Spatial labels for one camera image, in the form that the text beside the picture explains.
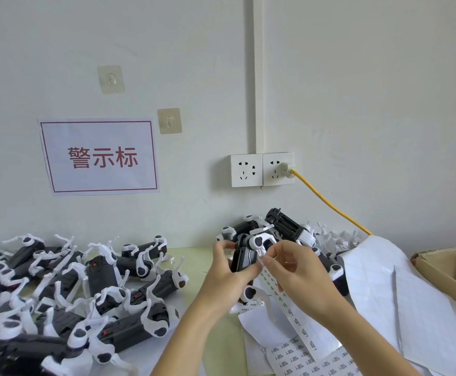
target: cardboard box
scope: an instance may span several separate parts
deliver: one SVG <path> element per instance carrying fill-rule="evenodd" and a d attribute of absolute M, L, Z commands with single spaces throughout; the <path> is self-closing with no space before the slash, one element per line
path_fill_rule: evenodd
<path fill-rule="evenodd" d="M 416 253 L 411 262 L 438 290 L 456 301 L 456 248 Z"/>

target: light green table surface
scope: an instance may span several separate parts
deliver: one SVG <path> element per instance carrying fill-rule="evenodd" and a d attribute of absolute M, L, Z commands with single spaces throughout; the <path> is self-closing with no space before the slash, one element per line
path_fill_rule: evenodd
<path fill-rule="evenodd" d="M 184 302 L 189 305 L 197 295 L 212 263 L 212 248 L 174 248 L 167 254 L 174 262 L 184 256 L 181 271 L 189 278 L 182 290 Z M 207 376 L 247 376 L 244 336 L 238 314 L 227 314 L 212 329 L 203 352 L 203 366 Z"/>

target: left hand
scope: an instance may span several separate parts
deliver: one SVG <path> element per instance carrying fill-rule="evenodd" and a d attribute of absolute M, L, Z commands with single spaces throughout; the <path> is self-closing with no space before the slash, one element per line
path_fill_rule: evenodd
<path fill-rule="evenodd" d="M 219 241 L 213 245 L 211 268 L 194 301 L 201 304 L 214 321 L 230 311 L 247 283 L 262 271 L 262 264 L 257 262 L 243 271 L 232 273 L 223 250 L 225 248 L 234 249 L 235 243 Z"/>

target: electrical socket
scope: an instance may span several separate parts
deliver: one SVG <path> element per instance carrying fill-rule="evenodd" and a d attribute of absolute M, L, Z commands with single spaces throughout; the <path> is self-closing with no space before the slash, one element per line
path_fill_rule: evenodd
<path fill-rule="evenodd" d="M 231 187 L 262 186 L 262 154 L 230 156 Z"/>
<path fill-rule="evenodd" d="M 268 153 L 262 155 L 262 183 L 263 186 L 294 183 L 282 173 L 284 162 L 294 163 L 294 153 Z"/>

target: red border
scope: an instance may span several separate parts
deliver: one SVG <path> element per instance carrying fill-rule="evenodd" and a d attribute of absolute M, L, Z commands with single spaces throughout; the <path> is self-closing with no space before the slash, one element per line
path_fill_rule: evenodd
<path fill-rule="evenodd" d="M 153 153 L 153 171 L 155 173 L 155 188 L 154 189 L 109 189 L 109 190 L 71 190 L 71 191 L 56 191 L 54 187 L 54 179 L 52 178 L 52 171 L 50 170 L 49 154 L 47 152 L 47 145 L 45 144 L 45 135 L 43 133 L 43 124 L 101 124 L 101 123 L 150 123 L 150 134 L 151 134 L 151 150 Z M 42 130 L 43 147 L 45 148 L 45 157 L 47 158 L 47 166 L 49 167 L 50 184 L 52 185 L 53 192 L 97 192 L 97 191 L 135 191 L 135 190 L 158 190 L 157 183 L 157 169 L 155 166 L 155 145 L 153 143 L 153 127 L 150 120 L 148 121 L 52 121 L 52 122 L 41 122 L 40 128 Z"/>

